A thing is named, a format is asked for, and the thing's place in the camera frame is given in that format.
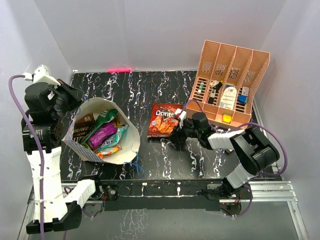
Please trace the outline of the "black clip tool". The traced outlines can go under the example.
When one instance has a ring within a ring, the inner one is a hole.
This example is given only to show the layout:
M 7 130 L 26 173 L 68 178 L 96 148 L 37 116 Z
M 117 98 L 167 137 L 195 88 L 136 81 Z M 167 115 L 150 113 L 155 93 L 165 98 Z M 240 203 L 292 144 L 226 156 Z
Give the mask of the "black clip tool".
M 217 80 L 214 80 L 210 83 L 210 91 L 207 102 L 208 104 L 215 105 L 217 103 L 218 93 L 222 85 L 222 82 Z

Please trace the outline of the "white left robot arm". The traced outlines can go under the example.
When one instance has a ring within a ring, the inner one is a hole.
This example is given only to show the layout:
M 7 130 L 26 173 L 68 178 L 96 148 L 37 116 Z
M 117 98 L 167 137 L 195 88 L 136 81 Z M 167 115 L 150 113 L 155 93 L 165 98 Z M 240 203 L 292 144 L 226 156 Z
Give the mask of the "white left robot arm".
M 62 118 L 84 101 L 84 92 L 61 79 L 34 81 L 25 89 L 28 106 L 21 120 L 23 149 L 30 163 L 33 190 L 33 219 L 26 225 L 29 235 L 76 229 L 82 220 L 84 203 L 103 195 L 102 185 L 90 176 L 80 180 L 63 196 L 60 157 L 64 137 Z

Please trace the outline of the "orange candy packet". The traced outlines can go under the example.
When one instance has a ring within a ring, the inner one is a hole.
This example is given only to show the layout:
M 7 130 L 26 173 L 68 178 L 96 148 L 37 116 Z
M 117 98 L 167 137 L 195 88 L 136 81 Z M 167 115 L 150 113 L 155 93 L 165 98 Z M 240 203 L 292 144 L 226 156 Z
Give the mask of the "orange candy packet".
M 120 151 L 122 149 L 120 144 L 117 144 L 115 146 L 111 146 L 111 147 L 106 147 L 102 150 L 99 150 L 96 154 L 101 158 L 105 158 L 106 156 L 110 156 L 118 151 Z

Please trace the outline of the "pink tape strip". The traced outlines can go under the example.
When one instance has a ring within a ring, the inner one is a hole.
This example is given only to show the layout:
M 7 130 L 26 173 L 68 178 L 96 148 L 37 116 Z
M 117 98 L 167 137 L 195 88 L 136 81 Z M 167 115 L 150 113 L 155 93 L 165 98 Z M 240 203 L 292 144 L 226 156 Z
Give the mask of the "pink tape strip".
M 109 68 L 107 70 L 108 73 L 130 73 L 132 68 L 127 67 L 119 67 L 119 68 Z

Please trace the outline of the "white labelled card pack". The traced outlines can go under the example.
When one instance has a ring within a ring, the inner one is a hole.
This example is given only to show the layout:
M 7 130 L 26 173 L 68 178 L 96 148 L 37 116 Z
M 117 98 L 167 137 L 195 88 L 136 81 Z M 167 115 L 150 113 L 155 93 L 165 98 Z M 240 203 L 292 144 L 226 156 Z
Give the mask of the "white labelled card pack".
M 238 92 L 233 86 L 227 87 L 222 94 L 219 106 L 225 109 L 233 110 Z

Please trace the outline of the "brown chocolate snack bag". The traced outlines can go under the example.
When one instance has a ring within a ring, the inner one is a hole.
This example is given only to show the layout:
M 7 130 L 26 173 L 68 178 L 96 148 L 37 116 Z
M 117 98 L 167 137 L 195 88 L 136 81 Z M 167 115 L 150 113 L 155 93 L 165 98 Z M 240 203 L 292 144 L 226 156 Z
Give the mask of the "brown chocolate snack bag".
M 74 124 L 72 140 L 78 144 L 82 144 L 82 142 L 86 139 L 88 134 L 91 132 L 91 128 L 94 126 L 95 121 L 96 120 L 92 112 L 87 113 L 78 121 L 76 121 Z

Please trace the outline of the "white green tube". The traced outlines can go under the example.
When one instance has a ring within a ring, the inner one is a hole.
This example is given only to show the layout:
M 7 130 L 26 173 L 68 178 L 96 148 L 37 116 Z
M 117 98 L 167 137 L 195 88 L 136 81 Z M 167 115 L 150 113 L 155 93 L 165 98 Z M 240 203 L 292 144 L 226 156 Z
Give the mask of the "white green tube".
M 199 87 L 198 87 L 198 90 L 197 90 L 197 93 L 198 93 L 198 94 L 201 94 L 201 93 L 202 93 L 203 87 L 204 87 L 204 83 L 201 82 L 200 85 L 199 85 Z

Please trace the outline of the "yellow sticky note block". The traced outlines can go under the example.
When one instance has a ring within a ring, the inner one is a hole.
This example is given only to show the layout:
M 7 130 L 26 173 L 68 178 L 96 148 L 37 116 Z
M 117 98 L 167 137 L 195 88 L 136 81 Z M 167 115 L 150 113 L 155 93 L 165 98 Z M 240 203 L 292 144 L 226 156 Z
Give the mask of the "yellow sticky note block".
M 223 116 L 222 116 L 222 121 L 224 122 L 224 123 L 231 123 L 231 121 L 232 121 L 232 115 L 231 114 L 227 114 L 227 113 L 224 113 L 223 114 Z

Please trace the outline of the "aluminium base frame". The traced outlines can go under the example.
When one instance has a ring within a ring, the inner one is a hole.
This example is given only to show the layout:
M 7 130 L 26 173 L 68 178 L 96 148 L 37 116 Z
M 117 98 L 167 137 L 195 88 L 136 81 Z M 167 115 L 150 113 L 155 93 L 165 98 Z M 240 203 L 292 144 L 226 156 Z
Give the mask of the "aluminium base frame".
M 69 240 L 306 240 L 293 185 L 259 176 L 239 202 L 206 195 L 239 163 L 235 153 L 208 150 L 195 138 L 184 144 L 148 138 L 153 103 L 187 104 L 194 70 L 76 72 L 71 85 L 89 101 L 114 102 L 138 131 L 138 154 L 123 164 L 83 161 L 62 145 L 61 181 L 74 188 L 98 178 L 107 200 L 89 200 Z

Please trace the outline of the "blue checkered paper bag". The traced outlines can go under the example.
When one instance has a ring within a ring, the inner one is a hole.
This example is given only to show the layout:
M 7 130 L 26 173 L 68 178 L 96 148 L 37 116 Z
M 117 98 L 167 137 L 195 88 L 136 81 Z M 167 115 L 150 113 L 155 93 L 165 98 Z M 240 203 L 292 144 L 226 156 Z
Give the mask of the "blue checkered paper bag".
M 110 100 L 94 97 L 85 101 L 62 141 L 83 161 L 130 164 L 139 177 L 144 176 L 139 165 L 139 131 Z

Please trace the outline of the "purple snack packet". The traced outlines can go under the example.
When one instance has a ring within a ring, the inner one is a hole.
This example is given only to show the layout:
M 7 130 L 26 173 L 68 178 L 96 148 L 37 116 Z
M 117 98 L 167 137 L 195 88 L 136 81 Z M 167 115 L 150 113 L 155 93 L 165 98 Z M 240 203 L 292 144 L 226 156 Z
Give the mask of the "purple snack packet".
M 117 128 L 112 122 L 104 123 L 98 130 L 93 133 L 87 140 L 87 144 L 91 149 L 96 149 L 99 147 L 106 138 L 115 134 Z

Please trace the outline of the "teal Fox's candy bag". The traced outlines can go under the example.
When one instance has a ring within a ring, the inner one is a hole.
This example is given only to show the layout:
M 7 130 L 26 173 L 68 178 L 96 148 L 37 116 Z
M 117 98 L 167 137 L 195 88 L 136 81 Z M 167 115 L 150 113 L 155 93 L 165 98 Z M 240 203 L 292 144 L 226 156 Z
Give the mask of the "teal Fox's candy bag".
M 108 136 L 103 142 L 102 144 L 95 150 L 95 152 L 97 153 L 100 150 L 103 150 L 105 148 L 108 147 L 113 147 L 115 145 L 117 145 L 120 141 L 120 139 L 122 138 L 123 134 L 126 132 L 126 130 L 128 129 L 129 125 L 128 124 L 124 124 L 124 125 L 120 125 L 117 129 L 116 129 L 116 133 Z

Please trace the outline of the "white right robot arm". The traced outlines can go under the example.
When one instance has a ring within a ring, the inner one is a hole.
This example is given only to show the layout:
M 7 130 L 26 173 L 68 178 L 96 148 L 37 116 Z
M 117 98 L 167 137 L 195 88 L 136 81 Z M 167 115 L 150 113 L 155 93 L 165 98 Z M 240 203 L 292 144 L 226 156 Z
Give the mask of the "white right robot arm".
M 279 151 L 259 126 L 218 132 L 203 112 L 196 112 L 189 119 L 181 109 L 173 114 L 173 119 L 177 120 L 177 126 L 169 136 L 172 143 L 181 145 L 188 138 L 194 138 L 208 150 L 233 150 L 239 159 L 238 166 L 223 178 L 221 185 L 213 189 L 207 186 L 198 193 L 206 198 L 214 195 L 235 198 L 251 179 L 280 159 Z

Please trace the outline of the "green snack bag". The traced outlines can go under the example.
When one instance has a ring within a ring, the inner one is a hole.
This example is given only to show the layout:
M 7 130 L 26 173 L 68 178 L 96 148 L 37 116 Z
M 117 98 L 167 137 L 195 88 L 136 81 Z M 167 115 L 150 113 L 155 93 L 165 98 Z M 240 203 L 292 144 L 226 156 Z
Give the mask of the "green snack bag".
M 95 123 L 93 127 L 90 129 L 89 134 L 83 137 L 80 143 L 84 144 L 96 131 L 99 130 L 99 128 L 103 124 L 111 122 L 117 116 L 117 114 L 118 114 L 118 110 L 115 108 L 102 111 L 97 117 L 97 119 L 95 120 Z

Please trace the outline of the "red Doritos chip bag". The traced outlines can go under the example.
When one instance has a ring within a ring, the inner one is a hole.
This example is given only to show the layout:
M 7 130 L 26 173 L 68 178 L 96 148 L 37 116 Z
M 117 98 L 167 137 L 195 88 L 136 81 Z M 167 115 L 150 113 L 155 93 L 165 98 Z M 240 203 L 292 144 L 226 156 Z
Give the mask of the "red Doritos chip bag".
M 177 109 L 182 109 L 182 104 L 176 103 L 153 103 L 151 106 L 148 138 L 169 137 L 179 121 L 174 118 Z

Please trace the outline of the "pink desk organizer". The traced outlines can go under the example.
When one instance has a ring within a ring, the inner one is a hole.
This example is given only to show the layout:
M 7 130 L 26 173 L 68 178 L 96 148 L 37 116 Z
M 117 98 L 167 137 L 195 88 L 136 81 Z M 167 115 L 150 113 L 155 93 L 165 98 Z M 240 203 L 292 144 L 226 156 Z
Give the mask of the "pink desk organizer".
M 204 111 L 211 124 L 225 129 L 248 123 L 252 117 L 255 94 L 269 63 L 269 52 L 205 40 L 189 97 L 191 102 L 186 107 L 187 117 Z M 208 103 L 210 83 L 214 80 L 222 82 L 215 105 Z M 204 83 L 204 86 L 198 94 L 200 83 Z M 221 97 L 227 87 L 237 90 L 233 110 L 220 107 Z M 239 95 L 248 97 L 246 104 L 237 101 Z M 223 114 L 232 115 L 231 123 L 222 121 Z

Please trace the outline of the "blue small box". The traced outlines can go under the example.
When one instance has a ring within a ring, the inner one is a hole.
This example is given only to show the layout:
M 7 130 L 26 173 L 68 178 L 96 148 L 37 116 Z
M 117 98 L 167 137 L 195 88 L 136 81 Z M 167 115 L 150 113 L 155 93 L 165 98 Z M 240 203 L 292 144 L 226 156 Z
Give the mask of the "blue small box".
M 246 95 L 239 95 L 237 101 L 241 104 L 246 104 L 248 101 L 248 97 Z

